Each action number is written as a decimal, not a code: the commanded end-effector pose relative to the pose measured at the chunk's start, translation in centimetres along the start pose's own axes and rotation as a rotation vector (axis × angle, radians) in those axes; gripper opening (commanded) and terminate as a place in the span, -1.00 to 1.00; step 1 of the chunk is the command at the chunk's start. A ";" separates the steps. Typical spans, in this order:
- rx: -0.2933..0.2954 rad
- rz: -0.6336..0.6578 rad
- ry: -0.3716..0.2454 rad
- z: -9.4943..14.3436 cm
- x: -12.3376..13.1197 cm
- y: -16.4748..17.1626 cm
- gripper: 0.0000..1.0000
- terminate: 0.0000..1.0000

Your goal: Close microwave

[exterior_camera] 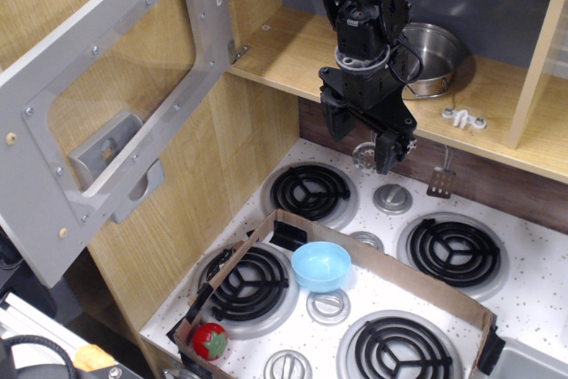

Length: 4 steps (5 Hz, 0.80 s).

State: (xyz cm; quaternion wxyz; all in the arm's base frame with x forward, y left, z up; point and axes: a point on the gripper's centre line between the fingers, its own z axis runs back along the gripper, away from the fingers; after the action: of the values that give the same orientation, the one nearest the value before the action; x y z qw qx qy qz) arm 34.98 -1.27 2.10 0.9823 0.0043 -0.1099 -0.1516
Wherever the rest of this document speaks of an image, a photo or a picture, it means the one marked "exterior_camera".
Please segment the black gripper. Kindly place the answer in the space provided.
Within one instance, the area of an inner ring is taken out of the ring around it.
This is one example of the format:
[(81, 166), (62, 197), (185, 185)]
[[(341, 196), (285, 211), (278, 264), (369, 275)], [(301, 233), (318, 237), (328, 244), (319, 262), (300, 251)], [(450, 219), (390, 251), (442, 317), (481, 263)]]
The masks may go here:
[(336, 68), (319, 70), (320, 101), (327, 129), (339, 141), (357, 122), (374, 130), (375, 166), (387, 175), (414, 149), (417, 122), (402, 100), (418, 77), (417, 52), (404, 44), (384, 45), (376, 55), (357, 57), (335, 47)]

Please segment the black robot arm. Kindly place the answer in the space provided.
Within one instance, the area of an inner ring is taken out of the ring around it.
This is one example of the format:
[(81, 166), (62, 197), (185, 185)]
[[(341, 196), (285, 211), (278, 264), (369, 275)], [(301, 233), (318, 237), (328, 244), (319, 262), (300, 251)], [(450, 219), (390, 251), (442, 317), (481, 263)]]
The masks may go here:
[(375, 168), (386, 175), (415, 147), (417, 122), (402, 99), (405, 86), (423, 71), (403, 30), (411, 4), (406, 0), (322, 0), (336, 33), (336, 67), (319, 70), (320, 102), (336, 141), (358, 122), (375, 132)]

